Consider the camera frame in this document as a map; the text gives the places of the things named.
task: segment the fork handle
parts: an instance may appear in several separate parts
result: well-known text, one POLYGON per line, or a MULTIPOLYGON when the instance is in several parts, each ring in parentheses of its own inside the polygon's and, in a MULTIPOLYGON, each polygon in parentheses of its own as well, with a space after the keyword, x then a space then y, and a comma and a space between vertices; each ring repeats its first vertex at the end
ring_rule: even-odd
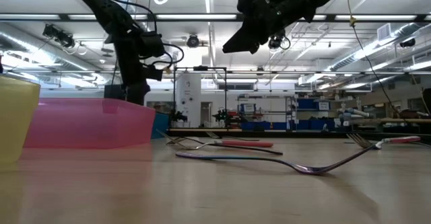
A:
POLYGON ((382 139, 376 144, 376 147, 378 149, 382 149, 383 143, 410 143, 414 141, 420 141, 420 137, 418 136, 393 137, 393 138, 382 139))
POLYGON ((218 146, 218 147, 229 147, 229 148, 235 148, 235 149, 247 149, 252 151, 262 151, 266 153, 272 153, 276 155, 283 155, 281 151, 275 151, 275 150, 269 150, 269 149, 261 149, 258 147, 241 147, 241 146, 233 146, 233 145, 226 145, 226 144, 219 144, 219 143, 212 143, 211 146, 218 146))
POLYGON ((241 146, 241 147, 272 147, 274 144, 269 142, 250 142, 234 140, 216 140, 214 143, 221 145, 241 146))

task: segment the fork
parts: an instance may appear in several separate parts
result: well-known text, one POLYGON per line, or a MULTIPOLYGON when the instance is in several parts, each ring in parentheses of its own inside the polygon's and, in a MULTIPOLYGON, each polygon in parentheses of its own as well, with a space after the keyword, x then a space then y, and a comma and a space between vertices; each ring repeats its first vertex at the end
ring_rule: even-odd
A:
POLYGON ((364 149, 372 145, 374 145, 374 149, 382 149, 383 143, 415 143, 420 141, 420 137, 417 137, 417 136, 392 137, 392 138, 382 139, 378 143, 373 144, 370 141, 366 140, 364 137, 361 137, 359 134, 356 134, 356 133, 348 133, 347 137, 364 149))

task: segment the fork tines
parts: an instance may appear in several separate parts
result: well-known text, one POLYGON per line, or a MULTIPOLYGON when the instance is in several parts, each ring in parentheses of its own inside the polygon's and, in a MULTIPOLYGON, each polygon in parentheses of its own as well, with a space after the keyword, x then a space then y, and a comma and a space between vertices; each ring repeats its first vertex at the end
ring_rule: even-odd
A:
POLYGON ((366 140, 365 138, 361 137, 359 134, 356 133, 348 133, 347 137, 362 148, 367 148, 372 145, 370 141, 366 140))

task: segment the ceiling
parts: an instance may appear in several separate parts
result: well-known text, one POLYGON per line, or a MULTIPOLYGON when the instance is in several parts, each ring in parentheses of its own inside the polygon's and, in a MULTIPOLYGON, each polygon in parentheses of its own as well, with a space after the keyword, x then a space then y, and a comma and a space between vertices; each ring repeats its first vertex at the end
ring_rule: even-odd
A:
MULTIPOLYGON (((210 0, 206 6, 205 0, 167 0, 158 5, 154 0, 130 0, 150 7, 154 13, 238 13, 237 0, 210 0)), ((350 0, 354 13, 366 14, 428 14, 431 12, 429 0, 350 0)), ((137 13, 146 13, 138 9, 137 13)), ((0 0, 0 13, 92 13, 81 0, 0 0)), ((325 6, 318 8, 317 13, 348 13, 347 0, 331 0, 325 6)), ((46 22, 3 22, 8 23, 29 35, 46 40, 42 31, 46 22)), ((112 70, 115 57, 104 58, 100 49, 111 48, 103 45, 106 38, 104 30, 96 22, 55 22, 61 29, 72 33, 76 40, 81 41, 87 48, 85 55, 75 53, 73 56, 93 64, 95 67, 112 70)), ((214 65, 227 67, 231 70, 255 70, 264 66, 266 70, 318 70, 319 63, 330 63, 358 46, 355 34, 347 23, 311 24, 301 22, 286 28, 292 46, 285 52, 273 55, 266 45, 260 47, 255 54, 239 52, 224 54, 222 45, 241 27, 241 22, 212 22, 215 41, 214 65)), ((376 30, 383 23, 358 23, 356 30, 361 41, 372 40, 376 30)), ((190 34, 198 35, 202 41, 209 40, 209 26, 207 22, 158 22, 158 32, 167 42, 184 44, 184 38, 190 34)), ((429 36, 421 34, 420 43, 426 44, 429 36)), ((55 42, 48 42, 59 47, 55 42)), ((208 48, 202 48, 203 64, 209 65, 208 48)), ((400 48, 397 53, 404 53, 411 49, 400 48)), ((394 47, 390 46, 379 53, 370 55, 373 63, 381 63, 395 56, 394 47)))

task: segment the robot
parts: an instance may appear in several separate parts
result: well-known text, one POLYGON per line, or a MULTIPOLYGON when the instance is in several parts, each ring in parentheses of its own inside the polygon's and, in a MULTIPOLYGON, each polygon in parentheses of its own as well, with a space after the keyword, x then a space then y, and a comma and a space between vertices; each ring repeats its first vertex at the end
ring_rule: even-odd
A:
POLYGON ((283 32, 296 20, 304 18, 310 23, 316 8, 330 0, 238 0, 237 9, 244 14, 241 29, 225 43, 223 52, 254 54, 270 36, 283 32))

